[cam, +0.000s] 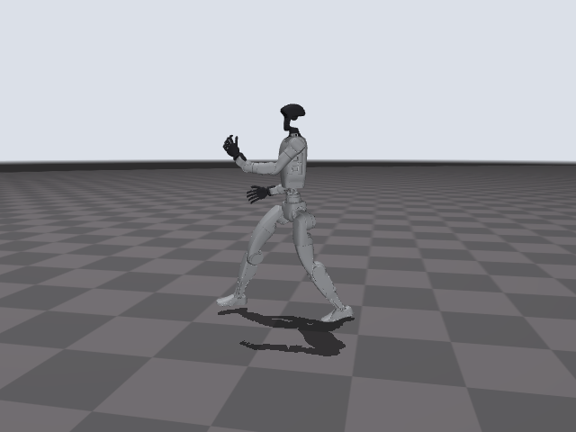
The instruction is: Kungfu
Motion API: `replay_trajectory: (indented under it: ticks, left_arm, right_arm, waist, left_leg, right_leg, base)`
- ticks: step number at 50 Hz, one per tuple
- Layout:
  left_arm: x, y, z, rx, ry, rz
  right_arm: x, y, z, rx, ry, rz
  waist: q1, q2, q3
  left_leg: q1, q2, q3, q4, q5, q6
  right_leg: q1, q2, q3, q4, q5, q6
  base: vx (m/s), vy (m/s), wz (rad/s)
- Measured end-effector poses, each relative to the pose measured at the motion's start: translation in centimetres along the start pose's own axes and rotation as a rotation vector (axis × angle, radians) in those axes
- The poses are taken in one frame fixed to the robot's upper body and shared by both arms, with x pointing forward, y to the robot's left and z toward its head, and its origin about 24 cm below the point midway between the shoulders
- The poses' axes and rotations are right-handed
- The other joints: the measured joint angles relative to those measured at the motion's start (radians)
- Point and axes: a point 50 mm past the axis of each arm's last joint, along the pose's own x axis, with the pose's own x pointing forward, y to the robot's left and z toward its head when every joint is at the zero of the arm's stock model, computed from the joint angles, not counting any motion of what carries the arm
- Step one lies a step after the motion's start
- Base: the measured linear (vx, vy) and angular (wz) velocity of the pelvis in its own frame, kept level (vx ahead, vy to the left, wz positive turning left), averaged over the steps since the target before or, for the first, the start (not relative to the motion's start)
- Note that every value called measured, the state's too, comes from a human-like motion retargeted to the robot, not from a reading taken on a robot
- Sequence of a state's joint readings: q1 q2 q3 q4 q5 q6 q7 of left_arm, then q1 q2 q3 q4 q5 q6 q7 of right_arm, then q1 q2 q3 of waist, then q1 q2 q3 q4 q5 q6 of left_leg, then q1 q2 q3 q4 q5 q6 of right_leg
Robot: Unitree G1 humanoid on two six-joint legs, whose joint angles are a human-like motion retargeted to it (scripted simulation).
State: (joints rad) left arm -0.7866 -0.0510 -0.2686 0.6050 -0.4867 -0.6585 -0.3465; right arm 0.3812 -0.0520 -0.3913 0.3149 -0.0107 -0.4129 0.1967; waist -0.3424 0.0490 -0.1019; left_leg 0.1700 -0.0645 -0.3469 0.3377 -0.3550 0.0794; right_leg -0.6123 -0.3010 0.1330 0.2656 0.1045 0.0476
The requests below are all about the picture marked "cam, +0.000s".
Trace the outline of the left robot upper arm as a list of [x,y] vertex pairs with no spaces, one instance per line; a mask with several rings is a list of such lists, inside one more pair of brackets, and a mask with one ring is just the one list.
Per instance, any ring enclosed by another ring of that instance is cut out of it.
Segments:
[[[288,144],[287,148],[279,156],[275,164],[275,171],[270,173],[271,176],[276,176],[279,174],[297,155],[299,155],[305,149],[305,144],[298,138],[294,138]],[[268,162],[269,163],[269,162]]]

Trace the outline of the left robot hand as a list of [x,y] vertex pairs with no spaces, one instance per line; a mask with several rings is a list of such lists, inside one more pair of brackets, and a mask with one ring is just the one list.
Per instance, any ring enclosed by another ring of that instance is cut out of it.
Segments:
[[[244,161],[247,161],[245,156],[242,153],[239,153],[238,147],[238,136],[235,138],[235,143],[232,140],[233,135],[227,137],[224,142],[223,148],[227,151],[227,153],[233,157],[234,161],[240,156]],[[228,142],[228,143],[227,143]],[[228,145],[229,144],[229,145]],[[226,148],[227,147],[227,148]],[[235,161],[236,162],[236,161]]]

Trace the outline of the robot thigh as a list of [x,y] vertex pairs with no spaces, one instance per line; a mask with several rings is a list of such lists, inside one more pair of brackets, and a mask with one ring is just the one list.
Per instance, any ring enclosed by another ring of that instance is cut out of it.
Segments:
[[316,220],[312,213],[307,213],[304,210],[296,211],[296,216],[292,225],[293,243],[303,267],[313,277],[314,266],[323,266],[326,270],[326,267],[321,262],[313,262],[313,238],[311,238],[311,234],[307,230],[315,227]]
[[286,224],[288,220],[283,216],[282,206],[274,206],[256,225],[247,246],[247,260],[256,265],[262,262],[264,256],[260,248],[275,233],[275,222]]

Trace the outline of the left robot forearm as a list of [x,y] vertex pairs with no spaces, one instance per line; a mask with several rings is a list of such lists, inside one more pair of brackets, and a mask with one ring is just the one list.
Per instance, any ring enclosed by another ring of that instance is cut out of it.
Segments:
[[258,175],[262,174],[270,174],[275,171],[275,164],[272,162],[269,163],[255,163],[250,161],[244,161],[240,156],[235,160],[236,164],[242,168],[242,170],[246,173],[251,172]]

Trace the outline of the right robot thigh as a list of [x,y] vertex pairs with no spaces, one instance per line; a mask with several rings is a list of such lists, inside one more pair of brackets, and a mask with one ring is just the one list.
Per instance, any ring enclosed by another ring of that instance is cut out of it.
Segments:
[[288,220],[283,216],[282,206],[274,206],[256,225],[247,246],[247,260],[256,265],[262,262],[264,256],[260,248],[275,233],[275,222],[286,224]]

